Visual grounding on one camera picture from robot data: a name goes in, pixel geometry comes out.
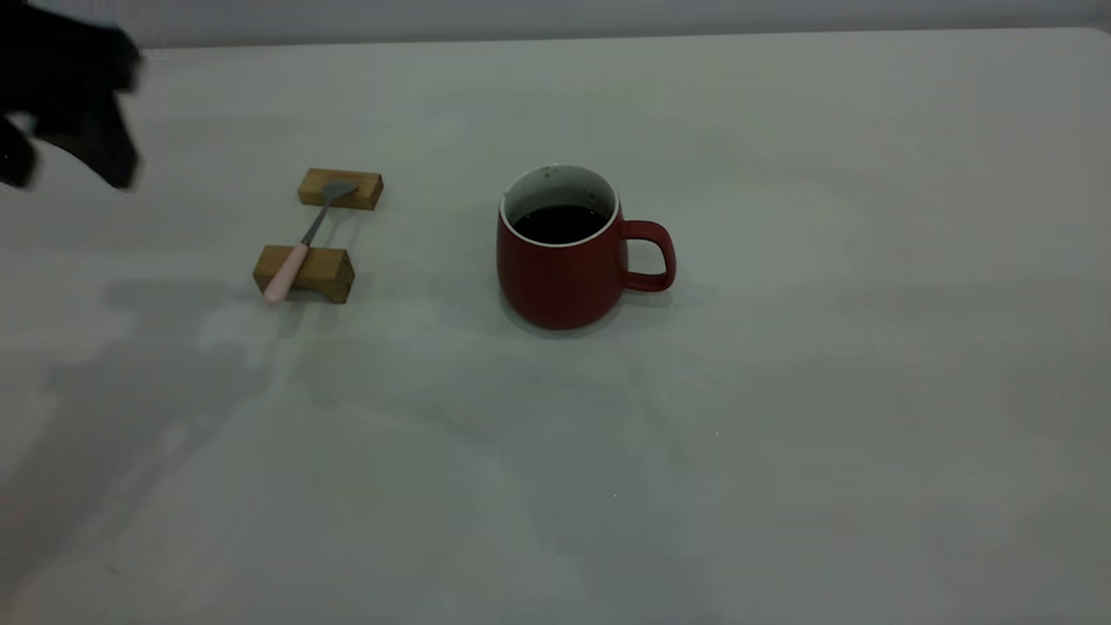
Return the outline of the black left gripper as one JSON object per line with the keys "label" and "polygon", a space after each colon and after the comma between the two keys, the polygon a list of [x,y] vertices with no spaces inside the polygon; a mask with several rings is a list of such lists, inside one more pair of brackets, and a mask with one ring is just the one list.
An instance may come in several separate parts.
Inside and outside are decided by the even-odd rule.
{"label": "black left gripper", "polygon": [[[134,187],[140,157],[114,92],[134,90],[142,61],[122,28],[30,3],[1,8],[3,112],[40,114],[79,107],[96,95],[81,115],[81,160],[116,189]],[[36,165],[36,148],[24,131],[1,117],[1,182],[28,188]]]}

